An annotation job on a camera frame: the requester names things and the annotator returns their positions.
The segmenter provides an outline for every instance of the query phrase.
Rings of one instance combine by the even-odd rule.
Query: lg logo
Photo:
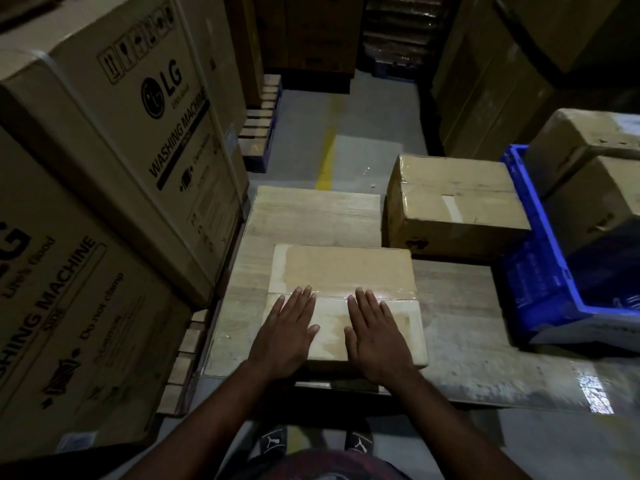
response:
[[[0,232],[4,232],[7,229],[4,222],[0,222]],[[25,249],[27,249],[31,238],[23,233],[20,229],[12,229],[4,240],[0,242],[0,260],[11,261],[20,256]],[[6,263],[0,263],[0,278],[9,271],[9,265]]]
[[[164,86],[164,90],[168,97],[171,97],[175,92],[175,88],[180,86],[182,82],[182,74],[178,69],[178,63],[175,59],[169,61],[169,67],[167,70],[169,78],[164,72],[160,72],[160,80]],[[142,87],[140,88],[140,96],[142,97],[142,104],[149,116],[155,120],[162,118],[164,114],[164,92],[160,84],[153,78],[148,77],[142,81]]]

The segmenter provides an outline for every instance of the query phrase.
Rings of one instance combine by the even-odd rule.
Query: shoe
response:
[[[287,427],[276,426],[267,434],[260,436],[260,454],[285,455],[287,453]]]
[[[373,455],[373,435],[360,431],[347,431],[347,437],[344,439],[344,450]]]

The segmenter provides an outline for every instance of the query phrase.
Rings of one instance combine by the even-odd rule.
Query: hand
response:
[[[268,380],[291,376],[307,360],[320,325],[309,327],[316,307],[311,286],[296,288],[286,305],[284,295],[273,305],[253,341],[248,362],[263,370]]]
[[[365,294],[362,288],[356,290],[356,298],[347,298],[347,304],[353,325],[344,329],[349,362],[387,389],[416,374],[409,347],[387,304],[378,304],[373,291]]]

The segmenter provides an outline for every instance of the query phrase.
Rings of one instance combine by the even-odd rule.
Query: finger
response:
[[[298,302],[298,298],[300,298],[301,293],[302,293],[302,288],[300,287],[297,287],[295,290],[293,290],[293,293],[289,297],[289,300],[282,307],[279,317],[286,317],[288,316],[288,314],[291,313],[291,311],[293,310],[293,307],[296,306],[296,303]]]
[[[314,338],[319,331],[320,331],[320,325],[318,324],[311,325],[307,329],[307,355],[308,355],[309,347],[311,346],[311,342],[314,341]]]
[[[385,316],[382,314],[382,310],[380,310],[378,299],[376,298],[376,295],[373,294],[373,291],[367,290],[367,292],[364,293],[364,296],[365,298],[367,298],[369,307],[371,308],[373,316],[375,316],[376,320],[383,321],[385,319]]]
[[[300,298],[298,298],[298,301],[296,302],[296,304],[293,305],[291,313],[289,314],[289,316],[287,316],[288,321],[295,322],[300,318],[300,316],[302,315],[302,311],[307,306],[310,296],[311,296],[311,286],[307,286],[305,290],[302,291],[302,294],[300,295]]]
[[[389,310],[389,305],[387,304],[387,302],[380,302],[380,310],[382,310],[382,314],[384,315],[386,322],[396,325],[396,320],[394,320],[394,315],[393,313],[391,313],[391,310]]]
[[[358,300],[358,306],[364,317],[364,322],[371,328],[376,324],[376,318],[373,316],[373,311],[369,306],[369,300],[367,300],[367,297],[364,295],[362,288],[356,288],[356,300]]]
[[[358,361],[358,336],[350,326],[344,327],[344,345],[347,346],[347,357],[349,362]]]
[[[298,319],[298,323],[300,323],[303,327],[308,327],[309,323],[311,323],[311,317],[314,315],[314,310],[316,309],[316,294],[313,293],[305,305],[305,309],[302,310],[300,314],[300,318]]]
[[[276,319],[280,310],[282,309],[282,305],[284,304],[285,296],[281,294],[276,302],[271,307],[271,311],[269,312],[269,316],[267,316],[267,320],[264,321],[264,325],[271,325],[273,321]]]
[[[362,333],[367,328],[367,324],[364,321],[362,312],[360,311],[356,298],[354,298],[353,295],[349,295],[347,298],[347,307],[349,309],[349,318],[351,319],[353,329],[356,333]]]

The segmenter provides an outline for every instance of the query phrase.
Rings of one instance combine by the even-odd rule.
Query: blue crate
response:
[[[537,343],[602,341],[640,351],[640,311],[590,306],[580,295],[520,158],[526,149],[525,145],[511,145],[501,159],[532,230],[522,245],[501,261],[515,299],[517,323],[512,330]],[[586,319],[585,326],[576,326]],[[563,331],[548,333],[551,328]],[[540,332],[550,339],[537,340]]]

